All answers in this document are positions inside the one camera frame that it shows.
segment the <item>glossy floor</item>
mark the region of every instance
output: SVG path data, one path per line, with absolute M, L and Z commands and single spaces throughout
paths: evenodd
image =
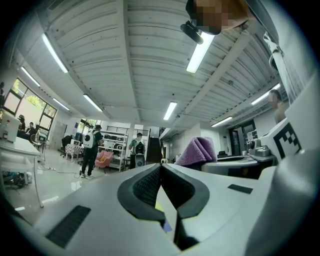
M 11 186 L 5 186 L 7 199 L 11 205 L 32 225 L 45 209 L 50 208 L 70 193 L 92 180 L 118 173 L 116 169 L 106 168 L 105 174 L 103 169 L 96 167 L 92 172 L 94 179 L 88 180 L 79 177 L 81 167 L 79 164 L 63 158 L 58 151 L 47 149 L 45 155 L 45 165 L 39 165 L 37 180 L 39 197 L 44 208 L 40 208 L 34 180 L 32 180 L 32 184 L 16 190 Z M 48 168 L 55 168 L 55 171 L 48 170 Z

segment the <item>metal rack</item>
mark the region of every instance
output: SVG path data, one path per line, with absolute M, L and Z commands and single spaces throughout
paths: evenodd
M 109 136 L 117 136 L 117 137 L 123 138 L 123 140 L 104 138 L 104 141 L 107 143 L 113 142 L 113 143 L 118 143 L 118 144 L 122 145 L 122 149 L 116 149 L 116 148 L 109 147 L 109 146 L 99 146 L 99 148 L 102 148 L 102 149 L 106 149 L 106 150 L 113 151 L 113 152 L 119 152 L 120 156 L 113 154 L 113 157 L 112 157 L 112 159 L 115 162 L 119 161 L 119 164 L 111 162 L 109 167 L 119 169 L 119 172 L 121 172 L 121 169 L 123 167 L 123 162 L 124 162 L 123 160 L 124 160 L 125 154 L 126 154 L 126 145 L 127 145 L 128 135 L 126 133 L 112 132 L 112 131 L 100 131 L 100 133 L 103 136 L 109 135 Z

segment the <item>ceiling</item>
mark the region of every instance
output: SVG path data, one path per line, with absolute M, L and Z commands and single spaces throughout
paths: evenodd
M 264 29 L 250 23 L 217 35 L 198 71 L 186 72 L 196 43 L 180 30 L 187 0 L 45 1 L 25 19 L 14 56 L 77 115 L 188 129 L 232 112 L 263 110 L 241 104 L 277 82 L 269 66 Z M 45 47 L 46 32 L 63 73 Z M 99 113 L 83 94 L 101 108 Z M 171 101 L 178 105 L 168 121 Z

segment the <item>pink chair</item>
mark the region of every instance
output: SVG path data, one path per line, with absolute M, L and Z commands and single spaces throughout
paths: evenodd
M 95 159 L 95 166 L 99 167 L 99 168 L 105 168 L 107 166 L 109 166 L 112 158 L 113 158 L 113 152 L 107 152 L 107 151 L 101 151 Z

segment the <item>purple towel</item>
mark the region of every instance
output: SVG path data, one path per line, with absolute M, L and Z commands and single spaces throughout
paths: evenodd
M 174 163 L 179 166 L 188 166 L 198 162 L 216 162 L 214 143 L 209 137 L 194 137 Z

